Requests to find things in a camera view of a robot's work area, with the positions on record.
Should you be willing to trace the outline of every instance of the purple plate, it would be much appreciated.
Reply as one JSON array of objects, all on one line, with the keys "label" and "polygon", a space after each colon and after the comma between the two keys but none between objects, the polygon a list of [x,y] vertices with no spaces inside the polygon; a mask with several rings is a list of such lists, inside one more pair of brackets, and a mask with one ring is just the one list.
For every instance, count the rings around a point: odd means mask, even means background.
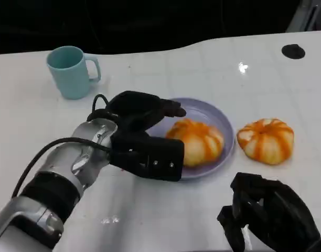
[{"label": "purple plate", "polygon": [[[186,110],[186,118],[195,121],[204,122],[208,125],[214,125],[223,134],[224,148],[221,156],[214,162],[200,165],[196,169],[183,168],[182,180],[197,179],[206,176],[221,167],[231,156],[235,143],[235,134],[228,118],[216,107],[191,98],[176,98],[174,101],[181,103]],[[154,137],[165,137],[166,132],[172,128],[173,124],[182,118],[164,118],[160,123],[148,130],[148,133]]]}]

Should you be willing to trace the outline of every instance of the teal mug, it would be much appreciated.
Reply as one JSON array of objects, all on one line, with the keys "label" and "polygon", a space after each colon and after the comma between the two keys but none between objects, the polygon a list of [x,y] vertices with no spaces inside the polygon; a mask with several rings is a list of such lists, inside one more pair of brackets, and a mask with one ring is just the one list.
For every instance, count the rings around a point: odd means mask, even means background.
[{"label": "teal mug", "polygon": [[[98,71],[96,78],[90,78],[86,60],[92,60]],[[49,53],[46,63],[50,69],[58,89],[66,99],[85,97],[91,86],[99,82],[101,72],[98,59],[88,56],[75,46],[58,47]]]}]

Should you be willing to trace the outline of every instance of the mug handle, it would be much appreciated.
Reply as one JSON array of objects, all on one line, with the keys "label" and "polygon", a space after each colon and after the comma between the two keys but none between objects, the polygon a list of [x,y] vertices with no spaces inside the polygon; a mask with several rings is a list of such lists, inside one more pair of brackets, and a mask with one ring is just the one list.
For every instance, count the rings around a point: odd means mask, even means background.
[{"label": "mug handle", "polygon": [[95,78],[90,78],[89,81],[91,83],[98,83],[101,79],[101,71],[100,71],[100,66],[99,66],[99,62],[98,59],[94,56],[90,56],[90,55],[85,55],[85,60],[91,60],[94,62],[96,68],[97,68],[97,72],[98,72],[98,76]]}]

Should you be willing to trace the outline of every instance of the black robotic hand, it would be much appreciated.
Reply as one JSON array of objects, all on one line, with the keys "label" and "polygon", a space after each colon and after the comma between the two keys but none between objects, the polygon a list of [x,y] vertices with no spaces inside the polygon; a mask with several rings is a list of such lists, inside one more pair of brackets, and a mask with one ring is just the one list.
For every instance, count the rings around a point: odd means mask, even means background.
[{"label": "black robotic hand", "polygon": [[249,230],[276,252],[321,251],[320,233],[302,199],[280,181],[238,173],[231,188],[233,205],[218,216],[234,252],[244,251],[241,228]]},{"label": "black robotic hand", "polygon": [[[104,109],[95,109],[97,97],[105,100]],[[149,136],[145,131],[164,117],[184,117],[179,102],[152,94],[125,91],[110,102],[103,95],[94,99],[87,121],[105,118],[118,130],[111,137],[110,163],[140,177],[179,181],[183,169],[184,144],[180,140]]]},{"label": "black robotic hand", "polygon": [[164,100],[148,93],[125,91],[108,102],[105,109],[95,110],[93,104],[93,111],[87,121],[94,118],[110,118],[119,125],[121,131],[132,133],[143,132],[159,123],[164,117],[185,115],[186,111],[180,107],[179,102]]}]

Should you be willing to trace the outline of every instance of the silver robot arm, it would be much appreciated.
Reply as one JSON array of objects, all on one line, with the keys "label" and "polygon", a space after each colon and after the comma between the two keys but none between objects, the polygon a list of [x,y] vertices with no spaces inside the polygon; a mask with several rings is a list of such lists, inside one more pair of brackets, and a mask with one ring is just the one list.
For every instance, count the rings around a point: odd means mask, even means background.
[{"label": "silver robot arm", "polygon": [[[95,109],[98,98],[106,103],[104,109]],[[185,114],[180,103],[151,94],[126,91],[110,102],[98,94],[87,122],[72,137],[46,145],[26,167],[11,201],[0,212],[0,251],[51,251],[84,190],[109,162],[136,176],[179,181],[182,141],[152,137],[145,131],[164,117]],[[61,145],[18,193],[36,161],[56,144]]]},{"label": "silver robot arm", "polygon": [[[116,130],[113,121],[98,118],[79,125],[72,137],[110,147]],[[84,190],[108,163],[108,153],[81,143],[55,148],[22,193],[0,212],[0,251],[51,251]]]}]

